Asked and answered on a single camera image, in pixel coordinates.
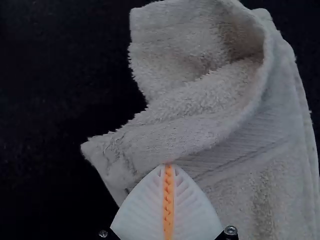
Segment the towel fold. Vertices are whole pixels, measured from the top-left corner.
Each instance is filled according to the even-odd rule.
[[[164,0],[130,13],[130,67],[148,106],[81,146],[120,205],[175,162],[241,239],[319,240],[318,156],[290,45],[265,9]]]

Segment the orange zigzag pattern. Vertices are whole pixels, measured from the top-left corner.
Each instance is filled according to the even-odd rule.
[[[166,165],[163,178],[163,231],[164,240],[172,240],[174,229],[174,171]]]

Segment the fabric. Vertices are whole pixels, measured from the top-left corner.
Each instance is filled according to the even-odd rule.
[[[165,0],[133,9],[130,24],[130,66],[148,106],[81,146],[117,203],[175,162],[241,238],[320,239],[308,105],[269,13],[235,0]]]
[[[118,208],[79,146],[146,107],[128,46],[130,10],[149,2],[0,1],[0,239],[88,240],[111,224]],[[319,1],[241,2],[268,9],[294,49],[320,139]]]

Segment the towel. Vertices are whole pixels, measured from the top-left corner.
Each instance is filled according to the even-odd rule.
[[[291,46],[265,9],[164,0],[130,13],[147,108],[81,146],[120,205],[159,164],[183,168],[246,240],[319,240],[318,155]]]

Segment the screw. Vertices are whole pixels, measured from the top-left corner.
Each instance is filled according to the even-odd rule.
[[[224,234],[228,236],[236,236],[238,234],[238,230],[235,226],[230,225],[224,229]]]
[[[108,232],[106,230],[101,230],[99,232],[99,237],[106,238],[108,236]]]

